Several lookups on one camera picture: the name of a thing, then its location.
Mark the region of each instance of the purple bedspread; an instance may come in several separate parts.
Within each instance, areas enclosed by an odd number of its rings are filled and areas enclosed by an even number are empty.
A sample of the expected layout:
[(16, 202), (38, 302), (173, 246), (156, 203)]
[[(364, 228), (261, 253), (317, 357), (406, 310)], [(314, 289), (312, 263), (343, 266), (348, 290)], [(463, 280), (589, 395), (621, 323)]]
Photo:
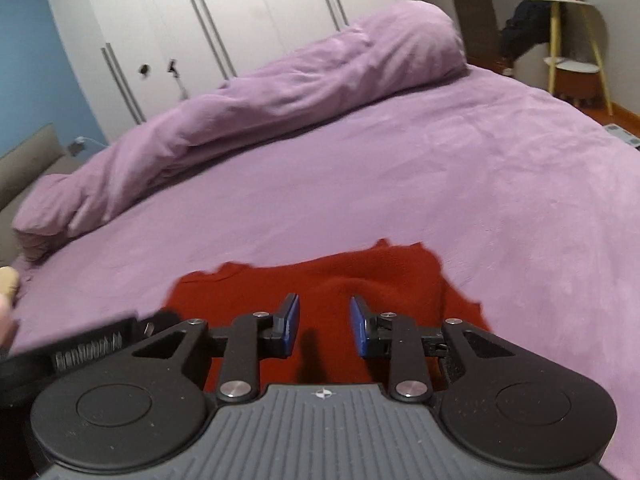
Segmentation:
[(496, 333), (611, 393), (603, 465), (637, 479), (639, 230), (640, 153), (545, 92), (470, 68), (234, 156), (27, 266), (15, 345), (150, 314), (181, 275), (229, 260), (422, 241)]

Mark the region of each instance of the red garment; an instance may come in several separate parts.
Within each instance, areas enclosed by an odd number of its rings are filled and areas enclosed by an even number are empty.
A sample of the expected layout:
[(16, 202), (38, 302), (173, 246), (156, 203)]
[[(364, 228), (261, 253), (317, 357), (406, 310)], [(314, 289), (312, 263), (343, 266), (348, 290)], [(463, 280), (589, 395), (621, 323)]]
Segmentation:
[[(389, 246), (386, 240), (365, 251), (291, 266), (227, 263), (213, 274), (192, 272), (178, 281), (165, 308), (183, 319), (199, 317), (210, 326), (225, 326), (241, 314), (274, 312), (289, 292), (300, 295), (298, 338), (289, 359), (261, 361), (263, 386), (385, 382), (386, 362), (366, 362), (356, 354), (349, 322), (354, 294), (373, 312), (407, 314), (419, 326), (440, 326), (447, 317), (459, 317), (488, 330), (479, 304), (446, 282), (433, 254), (420, 244)], [(214, 360), (206, 390), (215, 387), (219, 361)]]

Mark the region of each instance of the blue wall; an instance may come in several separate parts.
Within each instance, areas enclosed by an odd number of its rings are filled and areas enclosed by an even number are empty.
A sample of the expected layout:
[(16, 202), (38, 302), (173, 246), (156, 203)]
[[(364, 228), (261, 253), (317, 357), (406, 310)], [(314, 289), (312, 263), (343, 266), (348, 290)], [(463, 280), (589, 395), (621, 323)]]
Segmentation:
[[(0, 0), (0, 156), (53, 123), (62, 146), (106, 144), (62, 47), (47, 0)], [(78, 155), (100, 150), (92, 142)]]

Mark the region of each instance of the white wardrobe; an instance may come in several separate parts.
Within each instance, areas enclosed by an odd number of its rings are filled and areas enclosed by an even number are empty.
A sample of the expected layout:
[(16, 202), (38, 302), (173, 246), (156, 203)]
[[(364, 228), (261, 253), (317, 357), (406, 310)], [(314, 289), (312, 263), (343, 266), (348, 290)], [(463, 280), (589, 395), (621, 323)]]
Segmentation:
[(49, 0), (110, 142), (397, 0)]

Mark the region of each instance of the headboard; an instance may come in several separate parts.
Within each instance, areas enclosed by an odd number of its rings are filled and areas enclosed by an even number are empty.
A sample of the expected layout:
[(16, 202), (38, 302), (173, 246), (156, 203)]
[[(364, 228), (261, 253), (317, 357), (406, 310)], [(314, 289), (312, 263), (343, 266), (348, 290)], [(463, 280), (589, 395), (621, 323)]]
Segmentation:
[(11, 223), (32, 184), (43, 174), (72, 173), (79, 166), (60, 146), (52, 124), (0, 158), (0, 266), (11, 265), (18, 256)]

